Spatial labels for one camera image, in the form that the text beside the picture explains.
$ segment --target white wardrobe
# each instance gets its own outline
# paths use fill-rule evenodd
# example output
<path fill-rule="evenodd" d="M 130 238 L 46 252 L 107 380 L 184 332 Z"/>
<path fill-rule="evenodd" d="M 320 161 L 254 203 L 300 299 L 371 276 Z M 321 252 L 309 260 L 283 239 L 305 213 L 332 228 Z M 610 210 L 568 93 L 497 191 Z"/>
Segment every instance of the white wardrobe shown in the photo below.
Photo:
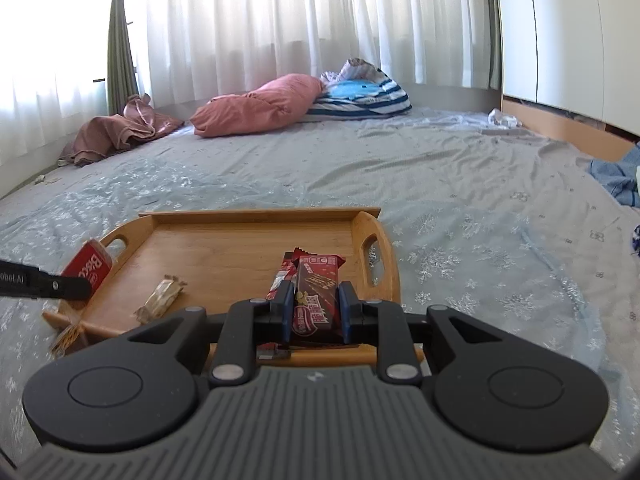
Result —
<path fill-rule="evenodd" d="M 640 136 L 640 0 L 500 0 L 506 96 Z"/>

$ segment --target mauve fabric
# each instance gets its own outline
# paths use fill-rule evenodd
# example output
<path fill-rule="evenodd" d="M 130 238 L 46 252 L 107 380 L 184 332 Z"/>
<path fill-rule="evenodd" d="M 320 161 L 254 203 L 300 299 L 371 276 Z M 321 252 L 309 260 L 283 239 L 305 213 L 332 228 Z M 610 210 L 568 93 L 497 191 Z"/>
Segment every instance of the mauve fabric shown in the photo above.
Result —
<path fill-rule="evenodd" d="M 84 166 L 167 136 L 184 124 L 184 121 L 159 114 L 149 101 L 147 94 L 144 97 L 135 95 L 129 98 L 123 115 L 98 116 L 86 122 L 80 127 L 76 140 L 65 147 L 62 158 L 76 166 Z"/>
<path fill-rule="evenodd" d="M 266 132 L 299 121 L 321 93 L 317 77 L 289 74 L 246 94 L 215 97 L 190 120 L 202 137 Z"/>

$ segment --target white sheer curtain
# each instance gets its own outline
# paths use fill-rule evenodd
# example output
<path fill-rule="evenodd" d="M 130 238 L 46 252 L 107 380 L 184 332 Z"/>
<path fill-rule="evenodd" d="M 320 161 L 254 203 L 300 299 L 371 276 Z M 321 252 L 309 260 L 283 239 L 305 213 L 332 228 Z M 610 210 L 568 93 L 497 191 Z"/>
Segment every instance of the white sheer curtain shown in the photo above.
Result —
<path fill-rule="evenodd" d="M 363 57 L 404 82 L 487 88 L 488 0 L 136 0 L 139 82 L 156 106 Z"/>
<path fill-rule="evenodd" d="M 0 168 L 106 112 L 110 1 L 0 0 Z"/>

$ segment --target floral patterned sheet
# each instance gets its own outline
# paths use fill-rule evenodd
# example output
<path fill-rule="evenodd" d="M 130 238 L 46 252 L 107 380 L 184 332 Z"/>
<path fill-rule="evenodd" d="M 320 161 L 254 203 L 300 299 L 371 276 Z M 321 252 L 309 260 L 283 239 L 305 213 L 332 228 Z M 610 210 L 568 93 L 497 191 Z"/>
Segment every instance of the floral patterned sheet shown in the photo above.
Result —
<path fill-rule="evenodd" d="M 203 140 L 185 128 L 2 200 L 0 257 L 59 270 L 82 238 L 142 209 L 379 205 L 405 308 L 450 304 L 599 371 L 611 403 L 593 447 L 620 466 L 639 421 L 640 260 L 629 240 L 640 219 L 584 173 L 585 161 L 487 116 L 426 108 L 260 136 Z M 48 360 L 42 308 L 0 300 L 0 446 L 18 462 L 36 446 L 19 399 Z"/>

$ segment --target brown blanket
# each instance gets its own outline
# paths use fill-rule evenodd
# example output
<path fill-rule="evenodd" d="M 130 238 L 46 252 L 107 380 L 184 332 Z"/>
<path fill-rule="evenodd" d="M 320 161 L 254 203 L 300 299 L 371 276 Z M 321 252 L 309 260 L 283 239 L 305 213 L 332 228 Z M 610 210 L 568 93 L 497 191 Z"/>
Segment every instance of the brown blanket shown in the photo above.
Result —
<path fill-rule="evenodd" d="M 84 166 L 164 137 L 184 124 L 184 121 L 157 113 L 149 101 L 151 97 L 147 94 L 134 95 L 129 98 L 122 115 L 98 116 L 83 124 L 76 140 L 62 151 L 62 158 L 76 166 Z"/>

